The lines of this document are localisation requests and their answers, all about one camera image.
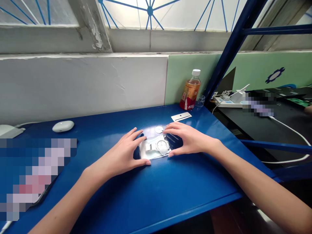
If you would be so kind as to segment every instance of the green circuit board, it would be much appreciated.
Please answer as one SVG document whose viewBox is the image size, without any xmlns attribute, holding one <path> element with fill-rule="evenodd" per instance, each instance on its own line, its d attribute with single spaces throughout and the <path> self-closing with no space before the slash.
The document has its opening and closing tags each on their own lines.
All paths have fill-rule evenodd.
<svg viewBox="0 0 312 234">
<path fill-rule="evenodd" d="M 298 98 L 287 98 L 287 100 L 290 100 L 290 101 L 297 103 L 298 105 L 304 106 L 304 107 L 308 107 L 311 105 L 311 102 L 308 100 L 304 101 L 304 100 L 301 100 Z"/>
</svg>

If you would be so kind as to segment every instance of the hand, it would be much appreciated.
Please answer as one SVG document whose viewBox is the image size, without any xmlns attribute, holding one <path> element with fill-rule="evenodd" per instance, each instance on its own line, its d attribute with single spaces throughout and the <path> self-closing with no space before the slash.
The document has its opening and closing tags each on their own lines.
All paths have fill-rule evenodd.
<svg viewBox="0 0 312 234">
<path fill-rule="evenodd" d="M 169 153 L 169 157 L 172 157 L 173 155 L 199 152 L 213 154 L 214 150 L 222 145 L 220 140 L 207 136 L 191 126 L 180 122 L 168 124 L 163 133 L 177 135 L 183 140 L 183 146 L 172 150 Z"/>
<path fill-rule="evenodd" d="M 143 132 L 143 130 L 136 131 L 136 129 L 134 128 L 124 135 L 113 148 L 89 166 L 89 171 L 91 171 L 95 178 L 99 178 L 102 184 L 111 177 L 130 171 L 136 167 L 151 165 L 148 159 L 135 160 L 133 158 L 134 150 L 146 139 L 145 136 L 136 139 Z"/>
</svg>

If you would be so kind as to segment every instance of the watch face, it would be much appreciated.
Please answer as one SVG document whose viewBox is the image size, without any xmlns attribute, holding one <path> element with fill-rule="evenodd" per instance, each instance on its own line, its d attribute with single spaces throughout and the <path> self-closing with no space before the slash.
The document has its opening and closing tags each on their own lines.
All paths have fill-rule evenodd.
<svg viewBox="0 0 312 234">
<path fill-rule="evenodd" d="M 157 142 L 157 148 L 158 149 L 167 149 L 167 143 L 163 140 L 160 140 Z"/>
</svg>

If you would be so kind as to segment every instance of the bottle label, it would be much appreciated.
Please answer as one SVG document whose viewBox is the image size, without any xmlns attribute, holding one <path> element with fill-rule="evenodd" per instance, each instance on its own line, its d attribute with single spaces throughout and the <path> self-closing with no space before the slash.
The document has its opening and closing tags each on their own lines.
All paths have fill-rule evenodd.
<svg viewBox="0 0 312 234">
<path fill-rule="evenodd" d="M 182 98 L 180 101 L 180 107 L 184 110 L 191 110 L 194 108 L 194 104 L 197 98 L 200 85 L 193 85 L 186 83 Z"/>
</svg>

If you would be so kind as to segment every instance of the blue table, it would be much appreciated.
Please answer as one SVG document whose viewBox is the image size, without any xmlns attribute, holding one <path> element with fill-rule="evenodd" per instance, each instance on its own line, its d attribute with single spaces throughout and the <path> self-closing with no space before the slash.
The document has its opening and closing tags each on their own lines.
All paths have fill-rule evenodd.
<svg viewBox="0 0 312 234">
<path fill-rule="evenodd" d="M 45 201 L 30 208 L 6 233 L 28 232 L 68 192 L 82 171 L 133 127 L 152 137 L 157 135 L 154 127 L 166 126 L 172 122 L 171 116 L 183 112 L 179 105 L 168 105 L 72 118 L 74 128 L 64 133 L 52 131 L 59 121 L 29 127 L 17 138 L 77 138 L 77 155 L 58 176 Z M 234 153 L 278 180 L 207 109 L 191 111 L 191 115 L 181 122 L 220 139 Z M 72 232 L 151 233 L 242 196 L 227 171 L 209 155 L 163 157 L 104 184 L 88 202 Z"/>
</svg>

